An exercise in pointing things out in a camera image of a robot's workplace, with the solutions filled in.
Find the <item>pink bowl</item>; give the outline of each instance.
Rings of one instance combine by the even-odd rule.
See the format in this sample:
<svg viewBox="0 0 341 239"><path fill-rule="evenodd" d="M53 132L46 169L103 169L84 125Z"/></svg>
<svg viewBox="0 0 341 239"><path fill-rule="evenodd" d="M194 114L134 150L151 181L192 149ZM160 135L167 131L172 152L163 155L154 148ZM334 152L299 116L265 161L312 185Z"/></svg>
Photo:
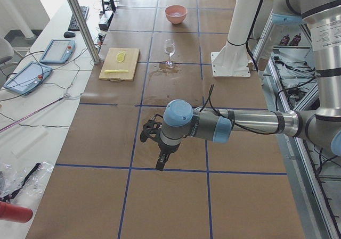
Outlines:
<svg viewBox="0 0 341 239"><path fill-rule="evenodd" d="M184 6L174 5L166 8L165 13L167 19L172 24L179 24L183 20L185 20L187 15L187 9Z"/></svg>

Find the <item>red tube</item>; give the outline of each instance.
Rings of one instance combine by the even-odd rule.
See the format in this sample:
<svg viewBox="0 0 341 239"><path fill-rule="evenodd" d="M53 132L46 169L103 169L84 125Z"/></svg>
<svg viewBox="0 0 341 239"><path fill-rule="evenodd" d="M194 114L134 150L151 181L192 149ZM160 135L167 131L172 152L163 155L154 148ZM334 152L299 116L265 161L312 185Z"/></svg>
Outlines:
<svg viewBox="0 0 341 239"><path fill-rule="evenodd" d="M33 211L31 209L0 202L0 219L26 223L32 218L32 216Z"/></svg>

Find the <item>keyboard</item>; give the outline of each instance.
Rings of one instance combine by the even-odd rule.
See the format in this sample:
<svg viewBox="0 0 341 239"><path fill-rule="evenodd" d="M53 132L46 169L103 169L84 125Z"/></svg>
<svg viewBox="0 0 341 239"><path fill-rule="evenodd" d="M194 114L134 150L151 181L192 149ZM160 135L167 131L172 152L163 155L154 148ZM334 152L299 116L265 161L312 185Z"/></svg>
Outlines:
<svg viewBox="0 0 341 239"><path fill-rule="evenodd" d="M83 14L83 17L86 21L87 15L89 14L89 7L88 6L80 6L80 10ZM79 31L79 26L77 24L76 18L74 15L72 15L71 20L70 20L70 25L68 30L70 31Z"/></svg>

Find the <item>black mouse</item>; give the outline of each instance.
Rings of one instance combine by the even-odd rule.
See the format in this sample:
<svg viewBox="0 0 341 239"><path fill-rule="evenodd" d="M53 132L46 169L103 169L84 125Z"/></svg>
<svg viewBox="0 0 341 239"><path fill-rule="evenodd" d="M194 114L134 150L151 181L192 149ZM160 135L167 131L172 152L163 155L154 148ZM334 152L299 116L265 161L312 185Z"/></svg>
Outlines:
<svg viewBox="0 0 341 239"><path fill-rule="evenodd" d="M66 31L64 32L64 38L73 38L75 37L75 33L73 31Z"/></svg>

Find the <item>cutting board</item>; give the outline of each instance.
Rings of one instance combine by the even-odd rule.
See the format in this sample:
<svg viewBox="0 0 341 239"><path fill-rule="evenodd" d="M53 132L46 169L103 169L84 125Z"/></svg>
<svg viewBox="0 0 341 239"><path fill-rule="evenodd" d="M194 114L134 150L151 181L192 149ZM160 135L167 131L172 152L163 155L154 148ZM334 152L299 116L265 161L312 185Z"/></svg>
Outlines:
<svg viewBox="0 0 341 239"><path fill-rule="evenodd" d="M116 55L119 51L126 52L123 62L116 61ZM139 53L138 48L110 48L99 79L133 81ZM105 70L128 70L129 72L104 73Z"/></svg>

